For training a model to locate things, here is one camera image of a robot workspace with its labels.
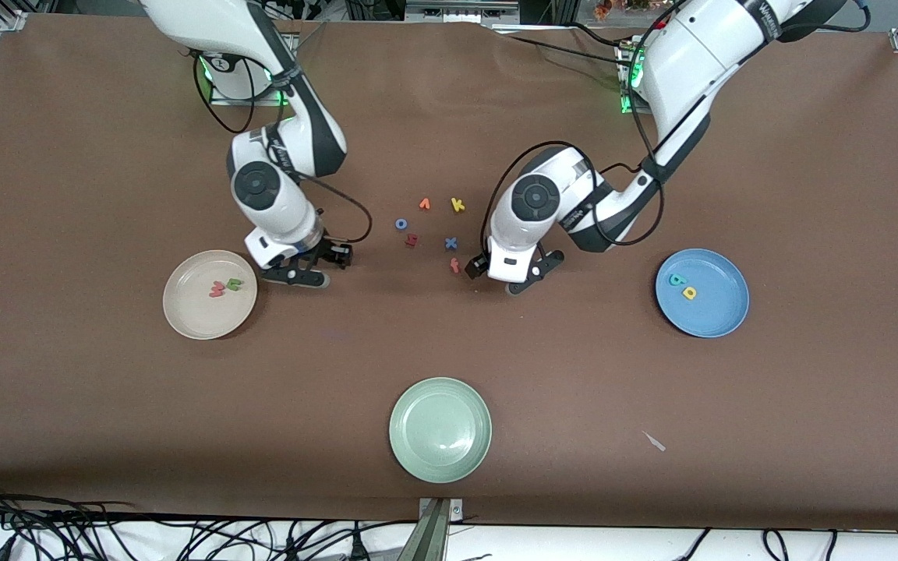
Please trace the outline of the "brown table cover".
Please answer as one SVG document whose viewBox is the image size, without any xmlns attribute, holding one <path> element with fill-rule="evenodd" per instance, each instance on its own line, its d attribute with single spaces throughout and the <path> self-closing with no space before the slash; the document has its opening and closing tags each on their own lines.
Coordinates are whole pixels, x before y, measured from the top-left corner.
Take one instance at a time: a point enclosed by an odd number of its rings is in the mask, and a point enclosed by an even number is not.
<svg viewBox="0 0 898 561">
<path fill-rule="evenodd" d="M 638 163 L 610 72 L 474 24 L 327 23 L 299 56 L 347 138 L 328 182 L 374 230 L 325 290 L 261 284 L 245 326 L 198 341 L 164 318 L 165 281 L 195 253 L 245 252 L 251 227 L 189 61 L 143 17 L 35 15 L 2 37 L 0 492 L 159 513 L 409 519 L 442 495 L 480 524 L 898 527 L 885 36 L 766 48 L 717 96 L 652 237 L 598 255 L 555 228 L 566 262 L 518 297 L 453 274 L 444 239 L 478 251 L 488 196 L 534 143 Z M 744 276 L 733 333 L 664 319 L 656 274 L 684 249 Z M 397 399 L 432 377 L 490 411 L 489 452 L 459 482 L 421 482 L 389 444 Z"/>
</svg>

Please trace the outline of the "pale green plate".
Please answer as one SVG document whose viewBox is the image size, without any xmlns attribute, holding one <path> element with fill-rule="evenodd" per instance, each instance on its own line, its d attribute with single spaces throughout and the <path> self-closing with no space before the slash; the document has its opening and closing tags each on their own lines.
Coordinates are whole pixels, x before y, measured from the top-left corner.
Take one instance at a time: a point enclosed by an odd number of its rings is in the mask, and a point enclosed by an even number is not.
<svg viewBox="0 0 898 561">
<path fill-rule="evenodd" d="M 390 415 L 394 457 L 421 482 L 449 484 L 468 477 L 486 458 L 492 438 L 488 405 L 459 379 L 418 381 L 404 390 Z"/>
</svg>

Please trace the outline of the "beige brown plate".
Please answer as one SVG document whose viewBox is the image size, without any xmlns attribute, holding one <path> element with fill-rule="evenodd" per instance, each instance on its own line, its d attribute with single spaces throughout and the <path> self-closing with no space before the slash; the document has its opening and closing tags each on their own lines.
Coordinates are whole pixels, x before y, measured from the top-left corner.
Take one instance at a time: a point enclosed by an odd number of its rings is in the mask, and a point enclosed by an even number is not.
<svg viewBox="0 0 898 561">
<path fill-rule="evenodd" d="M 215 281 L 245 281 L 239 291 L 227 290 L 210 298 Z M 204 251 L 181 262 L 171 273 L 161 296 L 165 319 L 190 340 L 217 340 L 232 333 L 249 318 L 259 285 L 254 269 L 238 253 Z"/>
</svg>

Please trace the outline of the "grey metal frame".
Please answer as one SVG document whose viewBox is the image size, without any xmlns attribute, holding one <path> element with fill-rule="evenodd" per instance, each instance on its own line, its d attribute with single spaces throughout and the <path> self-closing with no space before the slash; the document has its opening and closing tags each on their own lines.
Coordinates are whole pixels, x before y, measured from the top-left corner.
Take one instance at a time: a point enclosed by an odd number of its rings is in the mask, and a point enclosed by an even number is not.
<svg viewBox="0 0 898 561">
<path fill-rule="evenodd" d="M 404 21 L 519 25 L 518 0 L 405 0 Z"/>
</svg>

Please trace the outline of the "blue plate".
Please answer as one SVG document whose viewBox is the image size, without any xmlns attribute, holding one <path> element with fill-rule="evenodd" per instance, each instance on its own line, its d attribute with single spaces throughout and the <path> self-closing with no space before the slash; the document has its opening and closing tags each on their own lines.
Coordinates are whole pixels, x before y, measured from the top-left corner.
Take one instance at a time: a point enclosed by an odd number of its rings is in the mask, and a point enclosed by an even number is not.
<svg viewBox="0 0 898 561">
<path fill-rule="evenodd" d="M 684 276 L 688 283 L 671 285 L 672 273 Z M 688 285 L 698 291 L 694 301 L 683 296 Z M 741 271 L 709 249 L 684 249 L 665 259 L 656 274 L 655 296 L 664 319 L 682 333 L 699 338 L 733 333 L 744 322 L 751 305 Z"/>
</svg>

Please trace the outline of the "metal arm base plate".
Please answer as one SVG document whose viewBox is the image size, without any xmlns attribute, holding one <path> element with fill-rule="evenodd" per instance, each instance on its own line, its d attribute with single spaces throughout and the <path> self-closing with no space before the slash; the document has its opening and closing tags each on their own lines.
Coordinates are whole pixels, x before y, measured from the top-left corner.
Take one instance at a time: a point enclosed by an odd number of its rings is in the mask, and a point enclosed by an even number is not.
<svg viewBox="0 0 898 561">
<path fill-rule="evenodd" d="M 244 76 L 220 76 L 220 79 L 211 79 L 210 75 L 203 76 L 204 85 L 209 89 L 207 99 L 213 105 L 247 107 L 286 107 L 288 99 L 285 95 L 271 86 L 267 76 L 253 75 L 253 82 L 249 84 L 247 75 Z"/>
</svg>

